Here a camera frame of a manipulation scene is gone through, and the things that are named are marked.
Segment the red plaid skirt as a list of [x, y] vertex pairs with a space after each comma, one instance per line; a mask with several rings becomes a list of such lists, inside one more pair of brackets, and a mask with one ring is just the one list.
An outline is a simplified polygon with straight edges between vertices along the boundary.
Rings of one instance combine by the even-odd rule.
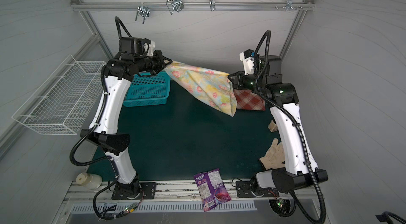
[[234, 90], [234, 96], [237, 100], [237, 109], [249, 111], [264, 111], [264, 100], [253, 93], [251, 90]]

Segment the floral yellow skirt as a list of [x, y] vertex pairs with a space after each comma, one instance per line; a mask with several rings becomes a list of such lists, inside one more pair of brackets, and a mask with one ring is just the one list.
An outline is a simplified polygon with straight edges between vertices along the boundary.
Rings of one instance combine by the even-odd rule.
[[237, 100], [228, 73], [176, 61], [165, 72], [197, 100], [228, 116], [235, 115]]

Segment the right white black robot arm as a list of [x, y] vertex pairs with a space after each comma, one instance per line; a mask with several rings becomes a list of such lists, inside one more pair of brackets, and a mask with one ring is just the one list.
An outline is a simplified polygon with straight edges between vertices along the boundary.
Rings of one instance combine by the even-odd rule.
[[[318, 167], [308, 147], [300, 123], [299, 98], [293, 84], [282, 81], [281, 59], [278, 56], [258, 56], [247, 50], [240, 54], [240, 60], [244, 70], [230, 74], [228, 79], [235, 90], [249, 89], [269, 106], [279, 130], [285, 159], [284, 167], [259, 172], [251, 179], [252, 193], [256, 197], [262, 196], [266, 189], [288, 193], [293, 198], [290, 210], [284, 210], [283, 200], [275, 202], [280, 217], [289, 217], [300, 209], [312, 224], [323, 224], [327, 212], [320, 183], [328, 180], [328, 174]], [[296, 196], [296, 190], [307, 187], [315, 189], [320, 207], [318, 218], [313, 218]]]

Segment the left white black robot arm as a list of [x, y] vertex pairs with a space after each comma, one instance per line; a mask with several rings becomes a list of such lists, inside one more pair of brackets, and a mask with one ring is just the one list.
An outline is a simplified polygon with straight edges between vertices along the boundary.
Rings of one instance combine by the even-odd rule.
[[81, 131], [81, 139], [70, 152], [71, 163], [78, 167], [92, 162], [79, 162], [75, 153], [84, 141], [100, 146], [104, 156], [97, 161], [109, 160], [114, 169], [116, 189], [136, 197], [141, 187], [139, 177], [129, 156], [129, 134], [118, 132], [118, 119], [127, 91], [135, 76], [155, 77], [172, 60], [155, 49], [154, 41], [134, 37], [119, 38], [119, 52], [104, 65], [100, 72], [103, 88], [97, 113], [88, 129]]

